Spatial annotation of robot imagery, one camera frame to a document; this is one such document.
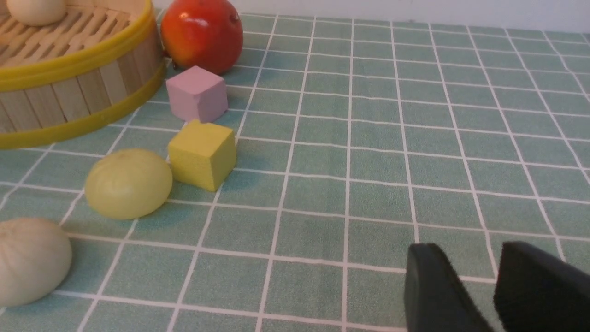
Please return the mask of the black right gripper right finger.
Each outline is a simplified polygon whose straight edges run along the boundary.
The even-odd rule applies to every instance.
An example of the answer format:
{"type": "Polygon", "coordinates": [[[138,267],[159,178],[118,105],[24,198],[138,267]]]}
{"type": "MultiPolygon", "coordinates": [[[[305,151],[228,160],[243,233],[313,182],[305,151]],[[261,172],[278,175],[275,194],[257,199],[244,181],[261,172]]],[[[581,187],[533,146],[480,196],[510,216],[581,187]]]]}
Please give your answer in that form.
{"type": "Polygon", "coordinates": [[[590,277],[522,241],[504,242],[493,296],[507,332],[587,332],[590,277]]]}

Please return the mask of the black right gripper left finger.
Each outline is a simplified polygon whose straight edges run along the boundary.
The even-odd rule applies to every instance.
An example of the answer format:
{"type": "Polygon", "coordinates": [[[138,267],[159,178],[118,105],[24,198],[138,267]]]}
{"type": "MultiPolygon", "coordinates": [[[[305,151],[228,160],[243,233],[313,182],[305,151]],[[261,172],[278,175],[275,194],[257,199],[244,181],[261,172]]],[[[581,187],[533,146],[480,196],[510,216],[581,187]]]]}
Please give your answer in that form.
{"type": "Polygon", "coordinates": [[[449,258],[434,243],[411,244],[404,286],[409,332],[492,332],[449,258]]]}

